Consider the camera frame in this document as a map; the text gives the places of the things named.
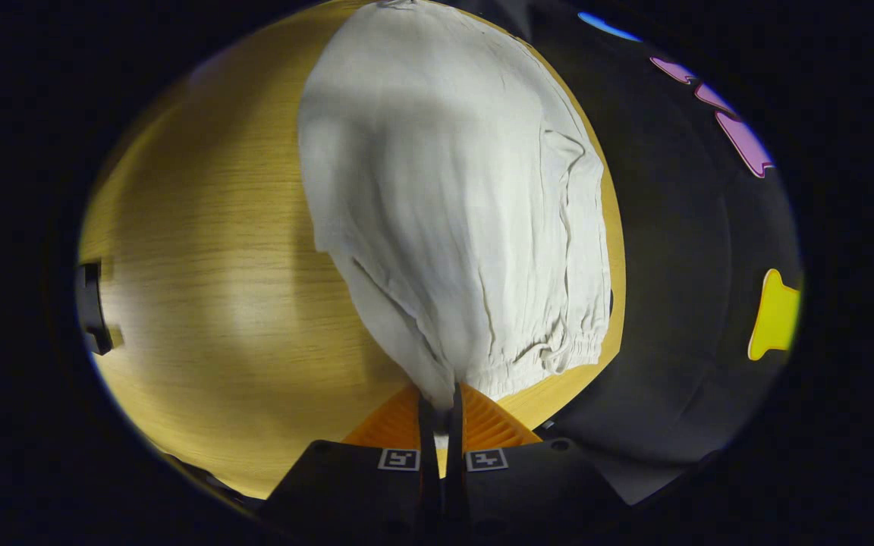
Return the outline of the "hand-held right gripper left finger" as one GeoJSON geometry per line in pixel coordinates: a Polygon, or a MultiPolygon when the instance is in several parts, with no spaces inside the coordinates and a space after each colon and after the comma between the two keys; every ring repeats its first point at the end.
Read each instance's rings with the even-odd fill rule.
{"type": "Polygon", "coordinates": [[[313,441],[258,511],[291,544],[430,544],[441,518],[433,408],[415,387],[313,441]]]}

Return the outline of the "black backdrop cloth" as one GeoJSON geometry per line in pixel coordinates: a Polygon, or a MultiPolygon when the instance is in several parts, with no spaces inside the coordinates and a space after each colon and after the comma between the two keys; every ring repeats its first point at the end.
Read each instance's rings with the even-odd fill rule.
{"type": "Polygon", "coordinates": [[[724,450],[788,361],[803,266],[779,170],[676,56],[571,0],[442,0],[527,39],[578,99],[624,239],[618,355],[543,425],[629,505],[724,450]]]}

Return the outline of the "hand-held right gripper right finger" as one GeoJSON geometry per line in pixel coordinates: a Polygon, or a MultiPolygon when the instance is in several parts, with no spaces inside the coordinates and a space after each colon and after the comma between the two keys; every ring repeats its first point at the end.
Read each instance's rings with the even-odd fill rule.
{"type": "Polygon", "coordinates": [[[568,438],[544,439],[465,383],[446,419],[451,544],[589,544],[631,508],[568,438]]]}

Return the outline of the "white jeans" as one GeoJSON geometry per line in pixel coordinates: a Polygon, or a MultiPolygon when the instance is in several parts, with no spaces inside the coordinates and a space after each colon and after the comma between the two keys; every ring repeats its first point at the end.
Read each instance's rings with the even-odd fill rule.
{"type": "Polygon", "coordinates": [[[599,362],[605,167],[523,42],[436,2],[364,5],[308,77],[298,143],[316,248],[434,407],[599,362]]]}

